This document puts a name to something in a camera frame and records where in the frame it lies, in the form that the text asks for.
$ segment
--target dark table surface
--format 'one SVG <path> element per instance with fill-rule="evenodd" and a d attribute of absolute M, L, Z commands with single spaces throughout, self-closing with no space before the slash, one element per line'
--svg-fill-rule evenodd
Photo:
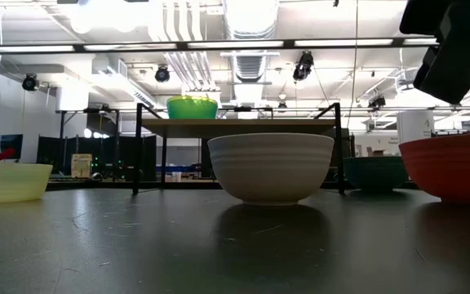
<path fill-rule="evenodd" d="M 0 293 L 470 293 L 470 207 L 413 190 L 301 204 L 120 189 L 0 204 Z"/>

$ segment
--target shelf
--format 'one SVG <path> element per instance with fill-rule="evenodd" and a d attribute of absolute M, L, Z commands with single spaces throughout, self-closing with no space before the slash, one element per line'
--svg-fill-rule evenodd
<path fill-rule="evenodd" d="M 334 119 L 143 119 L 143 127 L 168 138 L 215 138 L 261 132 L 322 134 Z"/>

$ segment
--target cable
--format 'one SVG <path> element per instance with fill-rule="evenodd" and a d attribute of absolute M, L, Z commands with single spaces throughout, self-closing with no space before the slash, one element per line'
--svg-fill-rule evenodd
<path fill-rule="evenodd" d="M 353 110 L 353 103 L 355 102 L 355 84 L 357 81 L 357 55 L 358 55 L 358 0 L 357 0 L 357 17 L 356 17 L 356 24 L 355 24 L 355 61 L 352 67 L 351 106 L 349 107 L 348 125 L 346 126 L 347 129 L 349 129 L 349 123 L 351 122 L 351 110 Z"/>
<path fill-rule="evenodd" d="M 324 97 L 326 98 L 327 107 L 330 107 L 330 106 L 331 106 L 331 103 L 330 103 L 329 98 L 327 98 L 326 91 L 324 91 L 324 87 L 322 86 L 322 82 L 320 81 L 320 78 L 318 77 L 317 68 L 315 68 L 315 74 L 317 75 L 318 85 L 320 85 L 320 88 L 322 89 L 322 94 L 324 94 Z"/>

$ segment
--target black object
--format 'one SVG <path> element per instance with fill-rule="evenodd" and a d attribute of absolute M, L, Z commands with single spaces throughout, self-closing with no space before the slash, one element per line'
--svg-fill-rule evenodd
<path fill-rule="evenodd" d="M 293 79 L 295 81 L 303 81 L 311 73 L 311 67 L 314 65 L 313 56 L 310 51 L 302 52 L 299 62 L 295 66 Z"/>
<path fill-rule="evenodd" d="M 250 106 L 237 106 L 233 108 L 234 112 L 251 112 L 251 110 Z"/>
<path fill-rule="evenodd" d="M 378 96 L 369 100 L 369 106 L 367 107 L 380 108 L 384 106 L 385 106 L 385 98 L 383 96 Z"/>
<path fill-rule="evenodd" d="M 159 69 L 155 73 L 155 80 L 158 82 L 168 82 L 170 80 L 170 72 L 167 65 L 159 65 Z"/>
<path fill-rule="evenodd" d="M 433 35 L 414 86 L 450 104 L 470 90 L 470 0 L 410 0 L 401 21 L 402 33 Z"/>
<path fill-rule="evenodd" d="M 35 73 L 27 73 L 21 86 L 25 91 L 37 91 L 39 88 L 38 76 Z"/>

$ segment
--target security camera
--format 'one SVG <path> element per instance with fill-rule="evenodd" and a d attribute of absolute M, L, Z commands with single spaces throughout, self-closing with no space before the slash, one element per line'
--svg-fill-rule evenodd
<path fill-rule="evenodd" d="M 25 91 L 37 91 L 39 88 L 38 76 L 35 73 L 27 73 L 21 86 Z"/>
<path fill-rule="evenodd" d="M 311 73 L 311 67 L 314 65 L 313 56 L 310 51 L 302 52 L 299 62 L 295 66 L 293 79 L 295 81 L 303 81 Z"/>
<path fill-rule="evenodd" d="M 376 96 L 369 100 L 368 107 L 381 108 L 385 106 L 385 98 L 383 96 Z"/>
<path fill-rule="evenodd" d="M 155 80 L 158 82 L 168 82 L 170 80 L 168 65 L 159 65 L 159 69 L 155 73 Z"/>

